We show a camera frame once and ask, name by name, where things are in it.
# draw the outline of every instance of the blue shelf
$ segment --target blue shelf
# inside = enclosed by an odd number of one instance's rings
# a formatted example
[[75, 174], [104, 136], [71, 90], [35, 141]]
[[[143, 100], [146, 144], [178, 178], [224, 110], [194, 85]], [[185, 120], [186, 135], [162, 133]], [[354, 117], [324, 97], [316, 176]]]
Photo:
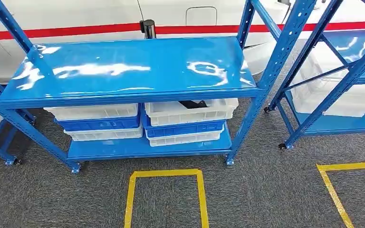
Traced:
[[248, 97], [256, 88], [236, 37], [44, 44], [0, 96], [16, 107]]
[[[293, 97], [290, 91], [285, 97], [294, 116], [302, 124], [310, 114], [295, 111]], [[363, 117], [322, 115], [305, 132], [305, 135], [324, 135], [341, 133], [365, 133], [365, 115]]]
[[[365, 53], [365, 30], [324, 32], [327, 45], [347, 63], [359, 60]], [[365, 73], [356, 84], [365, 84]]]
[[146, 136], [135, 139], [72, 141], [67, 159], [75, 161], [227, 154], [231, 139], [227, 125], [220, 139], [151, 147]]

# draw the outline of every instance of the plastic crate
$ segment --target plastic crate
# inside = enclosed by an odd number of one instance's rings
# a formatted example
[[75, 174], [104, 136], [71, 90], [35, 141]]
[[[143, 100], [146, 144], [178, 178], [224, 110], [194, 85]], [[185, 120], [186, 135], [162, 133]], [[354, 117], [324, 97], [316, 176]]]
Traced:
[[144, 110], [140, 110], [140, 112], [141, 122], [145, 129], [145, 134], [147, 138], [220, 131], [223, 129], [223, 124], [226, 122], [226, 120], [215, 120], [153, 127], [150, 124], [150, 118], [146, 115], [146, 112]]
[[192, 133], [192, 134], [179, 134], [165, 137], [155, 137], [148, 138], [150, 146], [166, 146], [166, 145], [175, 145], [182, 143], [194, 143], [194, 142], [204, 142], [211, 140], [218, 140], [220, 138], [220, 133], [224, 131], [224, 128], [220, 131], [214, 132], [201, 132], [201, 133]]
[[[338, 57], [329, 47], [320, 42], [311, 51], [292, 85], [342, 66]], [[348, 73], [347, 69], [319, 78], [290, 90], [293, 104], [299, 113], [312, 113], [324, 98]], [[353, 85], [340, 96], [324, 115], [362, 117], [365, 114], [365, 85]]]
[[139, 114], [132, 117], [104, 118], [96, 120], [67, 120], [54, 122], [60, 124], [66, 131], [90, 131], [127, 129], [139, 127]]
[[145, 103], [144, 105], [152, 126], [231, 119], [234, 109], [239, 106], [237, 98], [204, 101], [208, 106], [206, 108], [187, 109], [178, 101]]
[[116, 129], [116, 130], [93, 130], [93, 131], [66, 131], [74, 141], [109, 140], [109, 139], [130, 139], [143, 136], [143, 127]]
[[59, 121], [131, 117], [138, 115], [138, 103], [44, 108]]

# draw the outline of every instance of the gray carpet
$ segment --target gray carpet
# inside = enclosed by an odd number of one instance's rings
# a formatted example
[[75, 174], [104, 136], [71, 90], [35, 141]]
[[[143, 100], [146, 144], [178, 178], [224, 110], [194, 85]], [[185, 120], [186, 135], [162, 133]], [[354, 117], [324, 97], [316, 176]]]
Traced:
[[[290, 58], [268, 100], [292, 63]], [[240, 99], [228, 122], [232, 134], [247, 104]], [[69, 137], [53, 116], [34, 112], [37, 127], [67, 150]], [[226, 167], [220, 156], [91, 161], [74, 175], [19, 133], [10, 151], [25, 163], [6, 167], [0, 160], [0, 228], [122, 227], [133, 171], [190, 168], [203, 171], [211, 228], [344, 228], [316, 163], [365, 162], [365, 135], [303, 138], [282, 152], [277, 145], [287, 136], [278, 112], [260, 113], [234, 166]], [[365, 170], [328, 175], [355, 227], [365, 228]], [[132, 227], [201, 227], [196, 179], [138, 178]]]

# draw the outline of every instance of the stacked crates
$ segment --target stacked crates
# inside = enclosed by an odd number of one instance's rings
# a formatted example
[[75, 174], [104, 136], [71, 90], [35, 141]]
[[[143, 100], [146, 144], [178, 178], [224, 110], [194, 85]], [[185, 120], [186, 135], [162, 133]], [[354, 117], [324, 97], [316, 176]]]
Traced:
[[109, 104], [44, 108], [74, 141], [140, 138], [139, 105]]
[[226, 119], [233, 117], [237, 98], [204, 100], [207, 107], [187, 108], [180, 102], [145, 103], [141, 122], [151, 146], [217, 140]]
[[232, 118], [237, 98], [205, 100], [206, 107], [180, 102], [44, 108], [74, 141], [143, 137], [150, 146], [217, 140]]

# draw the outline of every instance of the shelf foot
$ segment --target shelf foot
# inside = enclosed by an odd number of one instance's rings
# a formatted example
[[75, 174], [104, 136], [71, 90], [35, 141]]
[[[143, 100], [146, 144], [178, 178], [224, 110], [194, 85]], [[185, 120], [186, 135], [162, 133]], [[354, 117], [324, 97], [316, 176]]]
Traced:
[[234, 165], [234, 158], [226, 158], [226, 165]]
[[293, 149], [294, 146], [293, 145], [286, 145], [285, 143], [281, 143], [278, 145], [280, 150], [284, 150], [284, 149]]
[[269, 106], [266, 106], [265, 108], [264, 108], [264, 112], [265, 113], [270, 113], [271, 111], [274, 111], [275, 109], [270, 109], [269, 108]]
[[5, 165], [21, 165], [22, 164], [22, 159], [17, 159], [15, 158], [14, 160], [6, 160], [5, 161]]
[[80, 163], [77, 162], [77, 166], [72, 168], [72, 173], [79, 173], [80, 172]]

